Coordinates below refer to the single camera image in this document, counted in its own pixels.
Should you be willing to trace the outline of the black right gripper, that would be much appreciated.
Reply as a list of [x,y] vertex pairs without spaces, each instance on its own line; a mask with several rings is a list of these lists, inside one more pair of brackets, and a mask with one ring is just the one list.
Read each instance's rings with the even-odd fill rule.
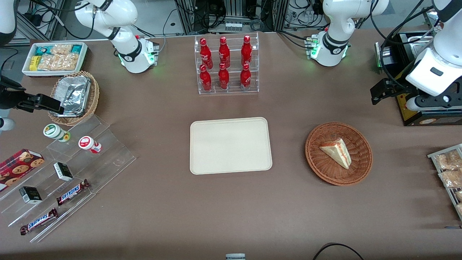
[[56,114],[62,114],[64,107],[61,102],[44,94],[31,95],[25,93],[25,88],[16,81],[6,76],[1,76],[0,82],[0,108],[8,110],[17,108],[29,113],[34,110],[46,110]]

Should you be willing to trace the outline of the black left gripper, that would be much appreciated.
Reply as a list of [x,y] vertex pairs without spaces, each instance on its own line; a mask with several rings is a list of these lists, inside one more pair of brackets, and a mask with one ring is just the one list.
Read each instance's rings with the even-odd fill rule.
[[[371,88],[371,102],[377,105],[383,99],[408,94],[406,89],[399,81],[390,78],[383,78]],[[461,81],[454,81],[443,93],[432,96],[424,92],[411,97],[406,101],[407,109],[461,109],[462,106],[462,86]]]

